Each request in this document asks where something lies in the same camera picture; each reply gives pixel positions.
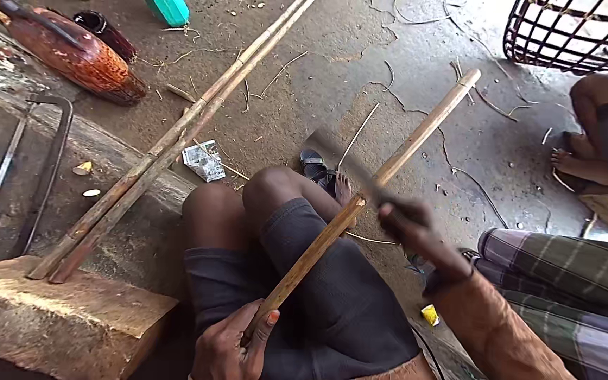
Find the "person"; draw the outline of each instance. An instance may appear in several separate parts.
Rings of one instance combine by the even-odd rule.
[[[262,299],[352,195],[336,199],[286,167],[260,170],[242,196],[196,188],[183,205],[199,336],[190,378],[428,379],[428,367],[395,295],[359,247],[338,238],[284,301],[242,332]],[[436,269],[427,296],[490,379],[573,379],[555,355],[463,255],[444,242],[421,203],[386,203],[382,227]]]
[[[567,150],[553,152],[560,172],[608,186],[608,74],[581,78],[570,91],[583,133],[566,133]]]
[[[491,229],[464,252],[577,379],[608,379],[608,242]]]

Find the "knee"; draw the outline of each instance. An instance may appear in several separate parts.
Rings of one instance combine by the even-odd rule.
[[[575,97],[596,99],[602,94],[608,94],[608,74],[601,72],[594,72],[579,79],[570,91],[572,99]]]
[[[182,217],[189,218],[205,209],[216,210],[227,204],[229,197],[236,197],[232,189],[219,183],[204,183],[187,195],[182,204]]]
[[[293,172],[285,166],[271,166],[257,172],[243,189],[243,197],[263,197],[291,186]]]
[[[299,175],[285,166],[272,166],[258,171],[243,188],[243,205],[247,209],[249,205],[264,204],[265,200],[301,196],[293,176]]]

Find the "bare foot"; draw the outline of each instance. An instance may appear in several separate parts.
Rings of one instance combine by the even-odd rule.
[[[602,160],[595,146],[588,139],[587,134],[569,133],[569,144],[574,150],[574,155],[581,160]]]
[[[337,172],[334,177],[336,178],[336,182],[334,183],[334,199],[342,207],[344,207],[350,202],[350,199],[353,198],[353,190],[350,187],[350,179],[341,172]],[[347,229],[353,229],[355,224],[356,220],[353,219]]]
[[[563,173],[608,186],[608,166],[604,161],[579,160],[568,151],[553,152],[553,166]]]

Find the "cracked floor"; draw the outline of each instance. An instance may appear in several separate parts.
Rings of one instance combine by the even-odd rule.
[[[200,0],[190,4],[190,28],[200,34],[195,38],[191,31],[188,35],[161,31],[165,26],[151,16],[143,1],[34,2],[65,14],[86,8],[103,12],[140,49],[141,59],[132,67],[150,91],[138,106],[118,108],[87,93],[79,93],[74,104],[78,114],[141,151],[172,126],[186,105],[183,99],[164,91],[166,83],[193,94],[191,77],[198,91],[205,91],[233,62],[239,49],[248,46],[281,13],[280,1],[253,9],[249,5],[254,0]],[[524,229],[578,235],[589,212],[552,179],[549,166],[551,148],[561,132],[578,130],[568,111],[568,90],[577,78],[505,60],[501,36],[511,7],[508,1],[449,6],[455,23],[442,20],[426,24],[406,23],[400,14],[419,20],[441,17],[441,1],[399,1],[400,14],[393,4],[393,0],[314,3],[249,74],[251,92],[261,93],[283,64],[304,51],[308,53],[287,67],[264,99],[251,98],[248,112],[242,112],[245,88],[236,89],[198,140],[218,141],[227,153],[223,160],[247,176],[271,165],[296,167],[301,143],[315,128],[332,128],[343,143],[348,143],[379,103],[353,147],[353,153],[374,170],[423,120],[423,112],[434,108],[452,88],[455,73],[449,63],[458,58],[464,71],[482,71],[477,88],[498,107],[509,111],[528,105],[517,96],[516,85],[527,99],[539,103],[515,110],[516,122],[496,113],[473,93],[475,104],[462,101],[439,132],[393,178],[389,191],[432,204],[444,236],[456,246],[475,247],[484,229],[502,224],[480,187],[461,173],[453,175],[454,166],[484,187],[511,228],[521,223]],[[229,14],[231,10],[237,16]],[[217,51],[193,51],[163,67],[146,62],[174,62],[195,49]],[[394,71],[388,91],[384,90],[391,82],[391,73],[385,62]],[[157,89],[163,99],[159,99]],[[553,133],[542,145],[550,127]],[[228,178],[226,182],[239,186],[243,179]],[[375,218],[374,211],[366,211],[354,232],[382,239]],[[420,321],[422,279],[403,268],[406,260],[401,252],[376,243],[359,244],[394,289],[408,316]],[[456,345],[445,328],[436,329],[435,334]]]

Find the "black wire basket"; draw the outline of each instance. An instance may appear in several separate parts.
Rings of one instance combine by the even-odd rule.
[[[608,0],[515,0],[503,51],[576,75],[608,71]]]

